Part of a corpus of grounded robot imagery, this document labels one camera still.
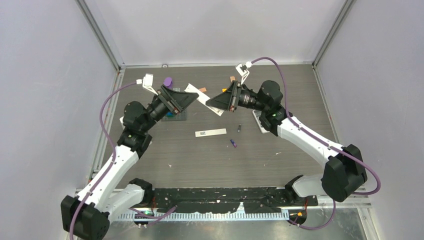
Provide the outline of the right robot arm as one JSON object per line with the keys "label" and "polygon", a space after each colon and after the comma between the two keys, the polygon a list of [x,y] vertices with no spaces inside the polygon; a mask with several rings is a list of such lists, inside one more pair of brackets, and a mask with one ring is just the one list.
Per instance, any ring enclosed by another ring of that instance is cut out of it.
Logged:
{"label": "right robot arm", "polygon": [[282,99],[283,93],[275,81],[264,81],[258,92],[233,81],[226,91],[205,104],[229,112],[238,107],[259,111],[259,122],[266,131],[291,142],[323,168],[320,174],[299,175],[288,182],[285,185],[288,203],[299,205],[305,197],[314,195],[327,195],[336,202],[344,202],[368,179],[361,165],[360,150],[353,144],[342,146],[306,127],[286,111]]}

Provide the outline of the large white remote control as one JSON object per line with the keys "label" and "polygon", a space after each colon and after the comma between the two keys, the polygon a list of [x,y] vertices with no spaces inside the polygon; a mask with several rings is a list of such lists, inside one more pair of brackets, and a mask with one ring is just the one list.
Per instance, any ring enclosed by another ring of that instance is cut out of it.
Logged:
{"label": "large white remote control", "polygon": [[252,111],[252,115],[253,115],[253,117],[254,117],[254,120],[255,120],[255,122],[256,122],[256,124],[258,125],[258,128],[259,128],[259,130],[260,130],[260,132],[262,133],[262,134],[267,134],[267,133],[269,133],[269,131],[268,130],[266,130],[263,126],[262,126],[262,124],[261,124],[261,122],[260,122],[260,116],[261,116],[261,114],[262,114],[262,112],[261,111],[259,111],[259,110],[253,110]]}

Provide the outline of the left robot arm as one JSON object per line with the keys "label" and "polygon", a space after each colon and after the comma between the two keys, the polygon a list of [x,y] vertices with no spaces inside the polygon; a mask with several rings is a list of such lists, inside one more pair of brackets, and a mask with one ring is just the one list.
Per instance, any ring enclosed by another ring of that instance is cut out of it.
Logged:
{"label": "left robot arm", "polygon": [[76,196],[67,195],[60,204],[63,229],[72,240],[102,240],[110,224],[131,207],[148,207],[154,199],[153,185],[135,178],[113,194],[127,171],[142,158],[151,144],[149,130],[168,113],[185,111],[196,92],[180,92],[162,85],[145,107],[138,101],[124,108],[123,131],[117,141],[107,134],[112,154],[98,174]]}

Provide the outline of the slim white remote control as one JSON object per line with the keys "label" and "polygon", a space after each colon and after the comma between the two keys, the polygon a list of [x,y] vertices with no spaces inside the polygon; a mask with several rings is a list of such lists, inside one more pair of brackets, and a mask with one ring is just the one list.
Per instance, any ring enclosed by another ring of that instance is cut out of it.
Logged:
{"label": "slim white remote control", "polygon": [[198,94],[198,98],[196,100],[200,102],[202,105],[204,105],[206,108],[208,108],[209,110],[217,114],[218,116],[221,116],[224,113],[224,111],[219,108],[206,105],[206,102],[210,99],[210,97],[207,96],[205,93],[201,92],[198,88],[196,88],[192,84],[189,83],[187,87],[184,89],[184,91],[186,93]]}

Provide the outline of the slim remote back cover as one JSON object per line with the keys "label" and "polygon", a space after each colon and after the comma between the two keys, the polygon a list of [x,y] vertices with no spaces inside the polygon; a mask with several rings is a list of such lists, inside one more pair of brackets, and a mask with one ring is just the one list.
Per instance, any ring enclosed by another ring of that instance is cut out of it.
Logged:
{"label": "slim remote back cover", "polygon": [[210,130],[201,130],[201,131],[196,131],[195,137],[196,138],[200,138],[200,137],[210,137],[210,136],[217,136],[217,135],[225,135],[227,133],[227,129],[226,128],[219,128],[219,129],[210,129]]}

